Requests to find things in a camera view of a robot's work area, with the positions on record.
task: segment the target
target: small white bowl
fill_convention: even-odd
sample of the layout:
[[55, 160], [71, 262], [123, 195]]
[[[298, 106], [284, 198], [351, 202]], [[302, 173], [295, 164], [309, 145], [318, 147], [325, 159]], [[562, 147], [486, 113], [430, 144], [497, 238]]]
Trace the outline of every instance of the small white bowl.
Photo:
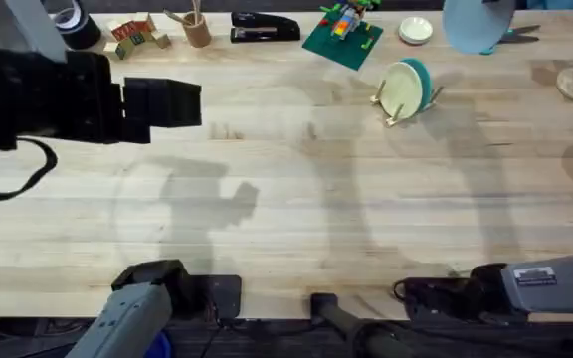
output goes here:
[[433, 25], [426, 19], [413, 16], [399, 26], [399, 37], [411, 45], [423, 45], [433, 36]]

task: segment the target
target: green lego baseplate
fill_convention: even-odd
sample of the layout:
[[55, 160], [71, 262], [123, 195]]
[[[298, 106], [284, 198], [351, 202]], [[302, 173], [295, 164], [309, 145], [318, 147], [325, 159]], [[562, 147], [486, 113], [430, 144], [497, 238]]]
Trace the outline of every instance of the green lego baseplate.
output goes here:
[[[311, 52], [357, 71], [377, 44], [384, 30], [373, 25], [366, 30], [368, 24], [362, 21], [355, 31], [346, 35], [344, 40], [337, 41], [331, 39], [331, 31], [333, 24], [339, 18], [340, 15], [337, 12], [326, 13], [302, 46]], [[367, 44], [369, 39], [372, 39], [370, 46], [363, 49], [362, 45]]]

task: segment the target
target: wooden cup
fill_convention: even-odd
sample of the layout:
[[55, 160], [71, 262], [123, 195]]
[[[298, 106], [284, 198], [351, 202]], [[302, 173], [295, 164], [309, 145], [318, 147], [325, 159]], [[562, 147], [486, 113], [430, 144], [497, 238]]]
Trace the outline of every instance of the wooden cup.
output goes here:
[[[190, 24], [195, 24], [194, 13], [189, 12], [183, 16], [183, 19]], [[211, 42], [211, 35], [209, 34], [209, 29], [207, 28], [207, 22], [203, 14], [200, 14], [200, 19], [196, 25], [186, 25], [183, 23], [183, 29], [185, 29], [185, 34], [187, 35], [187, 40], [189, 44], [195, 48], [202, 48]]]

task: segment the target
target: colorful blocks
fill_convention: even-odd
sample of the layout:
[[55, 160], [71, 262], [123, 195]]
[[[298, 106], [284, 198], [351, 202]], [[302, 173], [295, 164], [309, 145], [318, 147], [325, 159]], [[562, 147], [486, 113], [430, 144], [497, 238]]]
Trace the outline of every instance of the colorful blocks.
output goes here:
[[133, 20], [122, 24], [118, 21], [110, 21], [107, 27], [115, 42], [107, 43], [103, 52], [114, 60], [126, 59], [136, 46], [147, 42], [154, 42], [161, 49], [171, 45], [169, 36], [156, 30], [151, 16], [146, 12], [136, 13]]

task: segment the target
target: black stapler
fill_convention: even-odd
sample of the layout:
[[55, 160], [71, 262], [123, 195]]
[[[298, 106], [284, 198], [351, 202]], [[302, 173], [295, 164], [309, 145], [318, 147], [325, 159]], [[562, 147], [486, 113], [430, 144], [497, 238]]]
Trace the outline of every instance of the black stapler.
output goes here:
[[233, 44], [267, 41], [299, 40], [299, 25], [281, 16], [250, 13], [231, 13], [231, 42]]

